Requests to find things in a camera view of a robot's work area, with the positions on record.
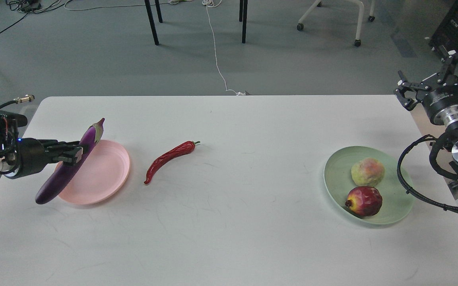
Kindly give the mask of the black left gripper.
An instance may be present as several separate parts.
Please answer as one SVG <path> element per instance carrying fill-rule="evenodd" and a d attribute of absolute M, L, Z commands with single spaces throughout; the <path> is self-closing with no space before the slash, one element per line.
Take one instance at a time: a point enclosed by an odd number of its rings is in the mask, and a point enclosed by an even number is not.
<path fill-rule="evenodd" d="M 83 154 L 89 151 L 89 145 L 80 141 L 20 138 L 17 145 L 20 155 L 19 165 L 11 173 L 11 179 L 41 172 L 49 164 L 46 152 L 49 152 L 50 163 L 62 162 L 65 165 L 76 165 L 82 160 Z"/>

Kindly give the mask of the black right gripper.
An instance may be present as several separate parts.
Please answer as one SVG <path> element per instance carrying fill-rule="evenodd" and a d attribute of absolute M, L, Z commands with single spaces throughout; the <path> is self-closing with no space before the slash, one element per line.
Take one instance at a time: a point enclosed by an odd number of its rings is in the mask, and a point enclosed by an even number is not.
<path fill-rule="evenodd" d="M 436 84 L 445 86 L 434 90 L 435 81 L 431 78 L 436 75 Z M 398 76 L 400 80 L 394 94 L 404 109 L 410 112 L 421 104 L 429 121 L 437 126 L 458 121 L 458 85 L 454 85 L 458 83 L 458 51 L 445 50 L 440 71 L 420 83 L 410 82 L 401 70 Z"/>

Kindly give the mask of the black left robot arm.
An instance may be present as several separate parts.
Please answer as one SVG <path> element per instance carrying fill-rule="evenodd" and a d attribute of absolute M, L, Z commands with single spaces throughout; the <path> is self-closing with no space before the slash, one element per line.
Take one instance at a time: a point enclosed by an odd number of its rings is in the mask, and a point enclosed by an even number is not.
<path fill-rule="evenodd" d="M 25 95 L 0 105 L 0 174 L 11 179 L 41 172 L 48 164 L 61 162 L 67 166 L 79 166 L 100 140 L 94 126 L 88 128 L 80 141 L 20 137 L 18 129 L 27 125 L 27 118 L 5 112 L 4 108 L 34 99 L 33 95 Z"/>

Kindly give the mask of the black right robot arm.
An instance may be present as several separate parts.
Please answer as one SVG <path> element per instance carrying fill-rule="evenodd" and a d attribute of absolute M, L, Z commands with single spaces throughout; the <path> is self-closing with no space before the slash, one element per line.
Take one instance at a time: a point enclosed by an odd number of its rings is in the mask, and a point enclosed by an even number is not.
<path fill-rule="evenodd" d="M 458 193 L 458 51 L 449 51 L 442 60 L 437 73 L 420 83 L 413 83 L 398 71 L 400 81 L 394 94 L 402 107 L 409 112 L 421 104 L 431 124 L 444 126 L 445 132 L 439 137 L 425 135 L 411 143 L 400 154 L 396 173 L 408 194 L 445 211 L 458 213 L 458 207 L 434 201 L 416 191 L 402 175 L 402 161 L 414 147 L 431 142 L 429 163 L 440 176 L 449 179 L 449 187 Z"/>

